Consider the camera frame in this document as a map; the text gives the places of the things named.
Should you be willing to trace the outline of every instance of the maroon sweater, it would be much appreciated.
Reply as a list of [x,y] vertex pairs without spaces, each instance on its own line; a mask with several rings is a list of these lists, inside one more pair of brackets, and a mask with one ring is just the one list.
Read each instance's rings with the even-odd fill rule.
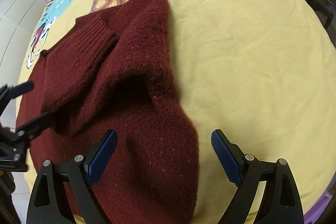
[[[186,224],[196,205],[198,140],[178,103],[169,61],[167,0],[129,0],[80,17],[30,75],[17,126],[56,113],[31,142],[38,171],[68,161],[107,129],[118,146],[94,193],[113,224]],[[73,213],[80,214],[71,190]]]

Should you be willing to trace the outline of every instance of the red knit garment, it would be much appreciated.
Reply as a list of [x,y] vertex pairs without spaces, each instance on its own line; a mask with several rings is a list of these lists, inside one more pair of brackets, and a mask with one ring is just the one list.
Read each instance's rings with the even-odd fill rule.
[[[56,124],[31,142],[43,161],[85,153],[107,129],[118,146],[93,191],[113,224],[190,223],[198,189],[196,131],[178,103],[170,68],[167,0],[129,0],[76,20],[42,51],[17,126],[41,112]],[[73,213],[80,212],[67,186]]]

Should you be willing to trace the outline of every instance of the blue gripper pad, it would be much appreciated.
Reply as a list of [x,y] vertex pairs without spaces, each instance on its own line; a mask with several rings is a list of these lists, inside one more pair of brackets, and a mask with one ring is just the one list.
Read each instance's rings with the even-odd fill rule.
[[14,99],[16,97],[19,97],[20,95],[23,95],[27,92],[30,92],[34,89],[34,83],[33,82],[25,82],[21,85],[17,85],[11,89],[9,89],[7,98],[8,99]]
[[227,178],[230,182],[233,182],[239,187],[243,181],[245,169],[243,158],[220,129],[212,132],[211,145],[213,150],[215,150]]
[[109,163],[114,150],[117,147],[118,135],[114,130],[108,130],[102,137],[98,144],[95,144],[93,150],[90,152],[96,152],[91,157],[87,158],[84,162],[84,170],[87,174],[86,182],[89,186],[97,183],[104,173],[104,170]]

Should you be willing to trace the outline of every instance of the bed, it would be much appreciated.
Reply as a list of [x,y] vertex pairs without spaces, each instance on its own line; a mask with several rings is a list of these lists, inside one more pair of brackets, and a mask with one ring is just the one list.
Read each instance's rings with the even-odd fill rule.
[[[76,18],[126,1],[49,0],[27,49],[20,82],[29,78],[41,50],[55,45]],[[318,17],[304,0],[168,1],[171,68],[179,103],[199,140],[192,223],[217,223],[236,190],[223,178],[211,147],[210,134],[217,128],[259,160],[285,158],[306,213],[336,170],[335,48]],[[36,172],[29,162],[26,180],[32,187]],[[218,196],[219,189],[226,195]]]

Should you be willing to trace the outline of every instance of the yellow bedsheet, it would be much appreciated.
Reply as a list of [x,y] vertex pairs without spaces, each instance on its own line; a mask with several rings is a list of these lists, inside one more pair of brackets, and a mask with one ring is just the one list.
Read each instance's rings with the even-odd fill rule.
[[[57,43],[77,17],[125,1],[50,0],[20,82],[40,50]],[[217,128],[259,160],[285,158],[307,212],[336,170],[336,55],[317,16],[304,0],[168,1],[171,67],[180,105],[199,137],[193,224],[216,224],[236,190],[211,147]],[[32,186],[36,172],[30,166]]]

